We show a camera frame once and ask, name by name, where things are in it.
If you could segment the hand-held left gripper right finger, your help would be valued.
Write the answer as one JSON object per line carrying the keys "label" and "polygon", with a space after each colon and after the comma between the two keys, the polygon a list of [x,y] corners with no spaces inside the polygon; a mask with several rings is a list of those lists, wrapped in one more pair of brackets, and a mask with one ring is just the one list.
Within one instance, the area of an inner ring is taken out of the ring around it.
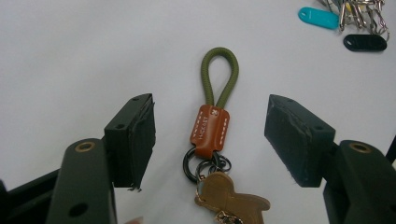
{"label": "hand-held left gripper right finger", "polygon": [[264,136],[300,187],[320,186],[321,158],[335,137],[332,126],[297,101],[271,94]]}

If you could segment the green cord leather keychain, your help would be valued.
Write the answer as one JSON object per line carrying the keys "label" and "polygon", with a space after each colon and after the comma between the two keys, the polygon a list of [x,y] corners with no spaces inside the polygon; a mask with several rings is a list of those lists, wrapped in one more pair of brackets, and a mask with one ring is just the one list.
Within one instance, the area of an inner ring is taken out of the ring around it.
{"label": "green cord leather keychain", "polygon": [[[231,74],[219,97],[214,96],[209,65],[217,57],[225,59]],[[239,64],[226,48],[211,49],[201,63],[205,103],[200,106],[191,131],[192,148],[183,159],[185,176],[196,185],[194,202],[215,215],[218,224],[264,224],[263,212],[270,202],[260,196],[238,193],[227,175],[230,161],[220,154],[228,131],[230,115],[225,110],[239,75]]]}

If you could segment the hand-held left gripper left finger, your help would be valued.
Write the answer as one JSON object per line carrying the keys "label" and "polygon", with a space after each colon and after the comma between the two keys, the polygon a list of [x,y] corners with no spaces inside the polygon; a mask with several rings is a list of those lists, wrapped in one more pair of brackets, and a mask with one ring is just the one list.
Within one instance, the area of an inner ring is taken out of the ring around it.
{"label": "hand-held left gripper left finger", "polygon": [[105,127],[115,188],[139,189],[156,143],[151,93],[130,99]]}

